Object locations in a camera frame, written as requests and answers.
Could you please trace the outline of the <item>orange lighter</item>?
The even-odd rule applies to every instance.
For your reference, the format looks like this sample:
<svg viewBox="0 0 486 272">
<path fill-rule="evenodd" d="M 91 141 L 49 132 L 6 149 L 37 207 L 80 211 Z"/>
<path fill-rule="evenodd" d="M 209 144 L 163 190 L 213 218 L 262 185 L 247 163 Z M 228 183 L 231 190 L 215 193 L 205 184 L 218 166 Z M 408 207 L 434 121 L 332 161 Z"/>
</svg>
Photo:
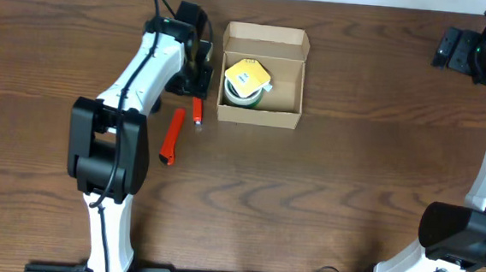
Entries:
<svg viewBox="0 0 486 272">
<path fill-rule="evenodd" d="M 204 102 L 201 98 L 193 99 L 193 122 L 195 125 L 201 125 L 203 122 L 203 104 Z"/>
</svg>

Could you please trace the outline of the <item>black cone glue bottle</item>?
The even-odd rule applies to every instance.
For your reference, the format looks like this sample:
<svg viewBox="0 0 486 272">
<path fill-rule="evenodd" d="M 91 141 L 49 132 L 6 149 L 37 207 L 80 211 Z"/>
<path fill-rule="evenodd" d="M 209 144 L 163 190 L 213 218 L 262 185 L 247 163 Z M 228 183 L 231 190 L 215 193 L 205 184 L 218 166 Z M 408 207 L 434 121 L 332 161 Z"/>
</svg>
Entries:
<svg viewBox="0 0 486 272">
<path fill-rule="evenodd" d="M 153 106 L 151 107 L 151 114 L 152 115 L 154 115 L 155 113 L 157 113 L 160 110 L 161 102 L 162 102 L 161 98 L 158 98 L 157 101 L 154 102 Z"/>
</svg>

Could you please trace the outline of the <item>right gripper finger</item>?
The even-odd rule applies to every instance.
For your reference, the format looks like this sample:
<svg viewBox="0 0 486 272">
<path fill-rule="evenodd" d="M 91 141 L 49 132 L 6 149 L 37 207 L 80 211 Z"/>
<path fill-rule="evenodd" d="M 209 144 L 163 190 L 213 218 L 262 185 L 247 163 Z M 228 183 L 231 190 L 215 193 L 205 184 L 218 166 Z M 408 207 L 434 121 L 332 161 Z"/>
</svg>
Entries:
<svg viewBox="0 0 486 272">
<path fill-rule="evenodd" d="M 448 69 L 459 71 L 462 74 L 474 74 L 471 68 L 470 58 L 472 52 L 477 48 L 479 40 L 482 35 L 475 33 L 472 30 L 461 30 L 458 28 L 450 28 L 455 35 L 455 40 L 450 58 L 447 62 Z"/>
<path fill-rule="evenodd" d="M 458 28 L 450 27 L 443 34 L 436 52 L 433 55 L 431 66 L 444 68 L 452 58 L 456 45 L 460 40 L 462 31 Z"/>
</svg>

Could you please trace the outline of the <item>yellow sticky note pad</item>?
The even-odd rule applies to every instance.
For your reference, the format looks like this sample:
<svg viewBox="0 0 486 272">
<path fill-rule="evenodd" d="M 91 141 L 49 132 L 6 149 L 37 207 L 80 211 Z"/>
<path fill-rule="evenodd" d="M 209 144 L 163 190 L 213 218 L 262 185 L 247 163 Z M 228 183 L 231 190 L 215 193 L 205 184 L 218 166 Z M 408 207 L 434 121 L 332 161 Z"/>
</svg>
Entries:
<svg viewBox="0 0 486 272">
<path fill-rule="evenodd" d="M 225 78 L 240 98 L 251 96 L 260 89 L 270 92 L 271 77 L 263 65 L 252 58 L 242 59 L 225 71 Z"/>
</svg>

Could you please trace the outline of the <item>white tape roll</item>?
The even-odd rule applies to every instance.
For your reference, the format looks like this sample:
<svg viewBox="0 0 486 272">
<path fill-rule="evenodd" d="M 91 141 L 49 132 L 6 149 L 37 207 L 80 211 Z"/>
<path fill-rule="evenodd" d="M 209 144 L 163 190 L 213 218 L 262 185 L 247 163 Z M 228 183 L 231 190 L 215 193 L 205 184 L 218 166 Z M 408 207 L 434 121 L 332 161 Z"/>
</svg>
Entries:
<svg viewBox="0 0 486 272">
<path fill-rule="evenodd" d="M 245 98 L 240 97 L 238 92 L 235 90 L 233 85 L 230 83 L 229 80 L 225 79 L 224 81 L 224 96 L 229 103 L 234 106 L 238 106 L 241 108 L 252 108 L 257 105 L 262 96 L 264 94 L 263 89 L 259 89 L 258 91 L 246 96 Z"/>
</svg>

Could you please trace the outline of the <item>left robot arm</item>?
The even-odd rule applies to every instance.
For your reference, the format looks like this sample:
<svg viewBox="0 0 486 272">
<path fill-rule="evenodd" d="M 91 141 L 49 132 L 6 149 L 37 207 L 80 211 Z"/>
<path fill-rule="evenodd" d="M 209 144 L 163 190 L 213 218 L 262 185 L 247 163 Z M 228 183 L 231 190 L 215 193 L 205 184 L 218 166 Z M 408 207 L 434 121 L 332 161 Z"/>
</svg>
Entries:
<svg viewBox="0 0 486 272">
<path fill-rule="evenodd" d="M 191 2 L 181 2 L 174 17 L 155 15 L 117 80 L 94 99 L 74 101 L 67 170 L 89 209 L 92 247 L 83 272 L 133 272 L 131 212 L 150 163 L 148 116 L 162 92 L 206 98 L 213 72 L 213 44 L 202 37 L 208 19 Z"/>
</svg>

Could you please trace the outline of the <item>green tape roll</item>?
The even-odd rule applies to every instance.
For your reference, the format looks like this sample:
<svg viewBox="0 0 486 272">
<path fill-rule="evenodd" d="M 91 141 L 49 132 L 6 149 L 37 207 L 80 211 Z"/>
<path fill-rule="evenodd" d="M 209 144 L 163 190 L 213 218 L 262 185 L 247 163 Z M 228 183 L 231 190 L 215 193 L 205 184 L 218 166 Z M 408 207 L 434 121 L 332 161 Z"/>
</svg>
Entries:
<svg viewBox="0 0 486 272">
<path fill-rule="evenodd" d="M 254 108 L 257 106 L 263 98 L 264 92 L 262 90 L 254 92 L 251 96 L 246 98 L 240 98 L 239 96 L 233 94 L 231 91 L 225 91 L 223 93 L 226 101 L 232 106 L 238 106 L 241 108 Z"/>
</svg>

